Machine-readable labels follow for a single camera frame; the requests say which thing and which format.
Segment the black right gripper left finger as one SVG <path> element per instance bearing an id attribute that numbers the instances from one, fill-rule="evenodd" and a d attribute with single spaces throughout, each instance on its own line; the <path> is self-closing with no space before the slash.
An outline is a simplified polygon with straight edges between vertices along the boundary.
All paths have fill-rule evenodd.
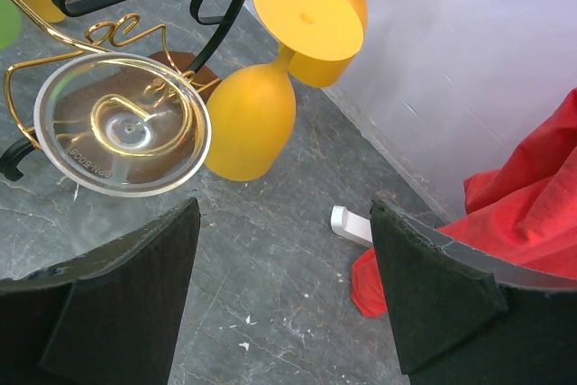
<path id="1" fill-rule="evenodd" d="M 2 383 L 167 383 L 199 229 L 190 198 L 69 261 L 2 280 Z"/>

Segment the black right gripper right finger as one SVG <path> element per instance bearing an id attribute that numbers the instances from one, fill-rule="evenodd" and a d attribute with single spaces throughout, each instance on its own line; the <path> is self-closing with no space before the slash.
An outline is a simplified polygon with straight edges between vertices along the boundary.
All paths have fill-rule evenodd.
<path id="1" fill-rule="evenodd" d="M 371 235 L 411 383 L 575 383 L 575 280 L 503 261 L 380 200 Z"/>

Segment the clear wine glass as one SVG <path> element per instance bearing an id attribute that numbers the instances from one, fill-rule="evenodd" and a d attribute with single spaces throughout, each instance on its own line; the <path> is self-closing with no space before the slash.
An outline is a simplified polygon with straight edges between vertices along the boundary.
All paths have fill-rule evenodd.
<path id="1" fill-rule="evenodd" d="M 212 139 L 206 105 L 176 70 L 129 53 L 80 56 L 35 100 L 33 126 L 50 162 L 112 197 L 152 197 L 185 184 Z"/>

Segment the gold wire wine glass rack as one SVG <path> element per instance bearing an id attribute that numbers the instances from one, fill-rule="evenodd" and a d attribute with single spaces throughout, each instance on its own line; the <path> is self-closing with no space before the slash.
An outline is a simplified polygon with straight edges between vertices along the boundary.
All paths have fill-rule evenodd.
<path id="1" fill-rule="evenodd" d="M 106 43 L 110 45 L 111 49 L 116 49 L 119 46 L 130 45 L 144 37 L 149 36 L 154 32 L 165 32 L 166 27 L 163 24 L 159 24 L 140 34 L 131 35 L 125 41 L 117 42 L 114 39 L 117 32 L 129 34 L 130 31 L 140 21 L 138 14 L 127 14 L 117 22 L 104 21 L 94 24 L 86 31 L 84 40 L 78 40 L 64 32 L 59 31 L 50 23 L 46 23 L 27 5 L 22 4 L 20 0 L 11 1 L 44 33 L 49 35 L 52 39 L 59 42 L 60 44 L 69 46 L 71 48 L 70 52 L 68 53 L 36 60 L 17 62 L 5 70 L 5 103 L 9 109 L 10 115 L 14 119 L 14 123 L 20 130 L 20 133 L 23 137 L 19 141 L 15 142 L 12 146 L 10 146 L 7 150 L 5 150 L 2 154 L 1 173 L 7 180 L 17 181 L 23 177 L 23 173 L 18 168 L 19 163 L 32 151 L 38 149 L 40 144 L 38 142 L 34 128 L 24 125 L 14 104 L 11 86 L 13 74 L 15 71 L 61 60 L 71 60 L 82 54 L 103 52 L 105 51 L 104 45 Z M 67 17 L 79 17 L 86 14 L 91 14 L 113 5 L 119 5 L 125 1 L 128 0 L 80 0 L 74 3 L 70 3 L 68 0 L 52 0 L 52 2 Z M 203 26 L 214 26 L 216 29 L 204 48 L 196 55 L 196 57 L 187 66 L 187 68 L 183 70 L 182 73 L 184 77 L 188 79 L 195 78 L 198 72 L 205 66 L 207 61 L 223 42 L 224 37 L 227 35 L 227 33 L 229 33 L 235 19 L 240 13 L 245 0 L 232 0 L 228 5 L 225 14 L 222 16 L 206 17 L 203 17 L 200 14 L 200 7 L 203 1 L 204 0 L 191 0 L 189 4 L 189 14 L 196 21 L 196 23 Z"/>

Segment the green plastic goblet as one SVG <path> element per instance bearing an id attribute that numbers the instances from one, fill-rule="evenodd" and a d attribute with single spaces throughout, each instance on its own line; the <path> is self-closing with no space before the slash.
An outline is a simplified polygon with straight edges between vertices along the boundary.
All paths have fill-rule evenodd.
<path id="1" fill-rule="evenodd" d="M 0 0 L 0 50 L 9 47 L 19 36 L 22 17 L 11 0 Z"/>

